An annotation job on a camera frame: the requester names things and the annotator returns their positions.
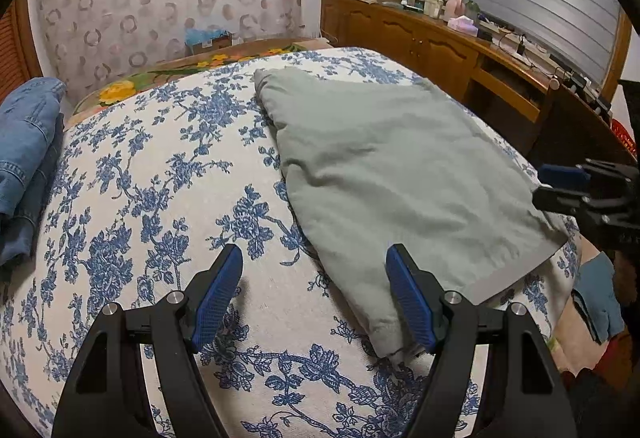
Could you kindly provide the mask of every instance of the blue and white bed sheet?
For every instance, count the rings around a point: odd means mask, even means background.
[[[146,306],[184,288],[227,242],[241,247],[244,275],[216,341],[196,360],[229,436],[370,438],[404,428],[431,358],[394,367],[373,355],[292,217],[251,82],[257,68],[286,65],[321,79],[417,79],[369,50],[285,54],[172,82],[65,135],[36,256],[0,272],[0,380],[43,436],[98,310],[109,301]],[[526,304],[546,336],[577,269],[579,236],[567,224],[572,239],[493,302]],[[157,428],[172,436],[151,346],[143,357]],[[480,348],[457,436],[472,428],[485,362]]]

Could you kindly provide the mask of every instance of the floral mat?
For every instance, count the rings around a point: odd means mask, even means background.
[[[174,68],[149,69],[142,73],[136,73],[121,81],[112,82],[102,89],[87,95],[78,103],[73,116],[65,122],[65,129],[75,126],[79,122],[88,119],[113,104],[117,104],[129,97],[146,92],[157,86],[181,79],[187,75],[200,73],[212,68],[217,68],[218,66],[249,61],[258,57],[269,57],[300,51],[304,51],[304,49],[294,44],[284,48],[262,50],[254,54],[226,54],[217,51],[212,52],[210,58],[197,63],[191,63],[190,60],[192,58],[189,57],[184,60],[184,65],[178,65]]]

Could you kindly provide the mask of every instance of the wooden door frame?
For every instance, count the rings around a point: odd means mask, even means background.
[[[625,67],[626,57],[629,51],[629,43],[631,41],[631,21],[620,8],[618,16],[618,26],[616,28],[616,37],[611,50],[611,58],[609,60],[609,68],[602,85],[602,97],[609,102],[613,99],[613,95],[618,88],[618,79],[622,76],[622,70]]]

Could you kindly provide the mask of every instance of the wooden louvered door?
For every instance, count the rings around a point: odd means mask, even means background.
[[[0,102],[32,77],[40,77],[27,0],[14,0],[0,18]]]

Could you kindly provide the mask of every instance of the red object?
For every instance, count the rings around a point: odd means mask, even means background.
[[[634,158],[638,158],[638,153],[636,152],[636,142],[631,138],[629,132],[625,129],[625,126],[620,124],[615,118],[611,122],[611,131],[616,135],[617,139],[622,142],[622,145],[625,146],[626,150],[631,153]]]

